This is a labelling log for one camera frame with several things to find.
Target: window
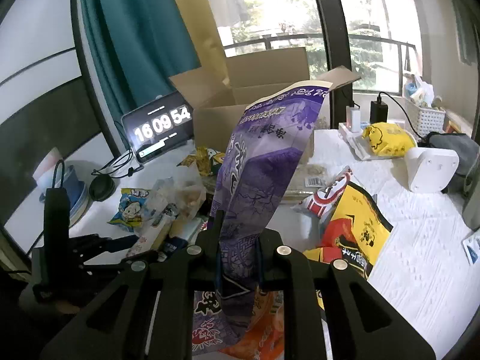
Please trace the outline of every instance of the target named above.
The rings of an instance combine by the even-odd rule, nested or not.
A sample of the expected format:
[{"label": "window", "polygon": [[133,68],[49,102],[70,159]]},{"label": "window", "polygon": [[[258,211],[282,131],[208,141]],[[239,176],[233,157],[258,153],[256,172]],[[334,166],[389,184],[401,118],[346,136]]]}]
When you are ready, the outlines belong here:
[{"label": "window", "polygon": [[209,0],[226,56],[305,47],[310,77],[327,71],[315,0]]},{"label": "window", "polygon": [[421,38],[413,0],[342,0],[357,91],[401,94],[404,71],[419,71]]}]

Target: white tablecloth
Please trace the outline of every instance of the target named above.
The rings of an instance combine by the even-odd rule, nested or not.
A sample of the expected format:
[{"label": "white tablecloth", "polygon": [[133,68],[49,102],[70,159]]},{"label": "white tablecloth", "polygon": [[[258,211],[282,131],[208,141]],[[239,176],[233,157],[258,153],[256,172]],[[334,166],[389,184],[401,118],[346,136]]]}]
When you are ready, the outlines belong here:
[{"label": "white tablecloth", "polygon": [[[151,188],[157,179],[170,176],[192,149],[190,142],[147,163],[144,170],[131,178],[122,179],[112,197],[91,205],[70,229],[70,236],[126,235],[107,223],[117,211],[120,188]],[[360,162],[336,130],[315,132],[315,153],[310,162],[323,165],[331,176],[350,165],[366,190],[378,195],[378,207],[394,228],[369,282],[441,359],[464,332],[480,304],[480,264],[470,267],[461,245],[471,234],[461,217],[462,199],[441,193],[409,192],[402,159]],[[38,226],[33,234],[40,233],[41,223]],[[319,241],[317,223],[293,212],[288,205],[277,209],[268,227],[279,231],[286,245],[300,251],[314,248]],[[125,251],[104,253],[90,263],[116,263],[124,256]],[[229,358],[222,354],[211,356]]]},{"label": "white tablecloth", "polygon": [[472,233],[462,220],[462,198],[411,193],[403,159],[358,161],[336,130],[315,132],[311,162],[332,175],[350,165],[378,195],[393,230],[368,281],[441,359],[480,305],[480,265],[469,265],[461,245]]}]

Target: yellow chick bag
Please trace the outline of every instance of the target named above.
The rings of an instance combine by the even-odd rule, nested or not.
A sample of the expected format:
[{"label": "yellow chick bag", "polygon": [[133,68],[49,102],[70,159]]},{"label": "yellow chick bag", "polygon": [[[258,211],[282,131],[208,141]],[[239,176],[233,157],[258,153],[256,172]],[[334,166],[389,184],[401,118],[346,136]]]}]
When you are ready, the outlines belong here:
[{"label": "yellow chick bag", "polygon": [[403,157],[417,146],[411,135],[396,124],[374,123],[363,131],[362,136],[368,140],[371,150],[381,157]]}]

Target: digital clock display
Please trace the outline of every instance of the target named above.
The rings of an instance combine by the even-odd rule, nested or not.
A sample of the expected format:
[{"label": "digital clock display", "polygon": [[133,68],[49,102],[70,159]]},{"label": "digital clock display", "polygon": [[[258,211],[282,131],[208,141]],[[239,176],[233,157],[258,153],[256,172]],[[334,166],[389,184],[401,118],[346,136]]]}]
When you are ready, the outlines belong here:
[{"label": "digital clock display", "polygon": [[192,113],[183,96],[174,92],[124,115],[123,127],[137,161],[145,163],[192,138]]}]

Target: white plastic basket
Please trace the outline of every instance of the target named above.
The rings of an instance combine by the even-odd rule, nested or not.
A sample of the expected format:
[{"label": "white plastic basket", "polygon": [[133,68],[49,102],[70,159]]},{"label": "white plastic basket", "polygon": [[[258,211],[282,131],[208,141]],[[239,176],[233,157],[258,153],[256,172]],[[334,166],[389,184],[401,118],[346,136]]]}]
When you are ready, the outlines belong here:
[{"label": "white plastic basket", "polygon": [[406,113],[409,115],[413,128],[422,137],[432,131],[443,132],[443,120],[445,111],[432,108],[420,108],[410,100],[405,100]]}]

